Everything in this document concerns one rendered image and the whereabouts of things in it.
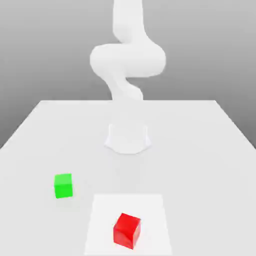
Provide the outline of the small green cube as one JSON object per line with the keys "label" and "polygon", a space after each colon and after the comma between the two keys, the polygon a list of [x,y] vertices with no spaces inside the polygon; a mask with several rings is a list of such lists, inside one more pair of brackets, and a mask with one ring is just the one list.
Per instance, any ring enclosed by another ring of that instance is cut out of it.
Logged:
{"label": "small green cube", "polygon": [[73,196],[73,182],[71,173],[56,174],[54,176],[54,192],[57,199]]}

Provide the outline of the small red cube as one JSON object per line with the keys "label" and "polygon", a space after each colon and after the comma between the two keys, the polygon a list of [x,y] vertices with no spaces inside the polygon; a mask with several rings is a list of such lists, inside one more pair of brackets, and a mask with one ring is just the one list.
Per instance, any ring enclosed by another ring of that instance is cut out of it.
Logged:
{"label": "small red cube", "polygon": [[113,242],[133,250],[140,237],[141,226],[140,218],[121,213],[113,226]]}

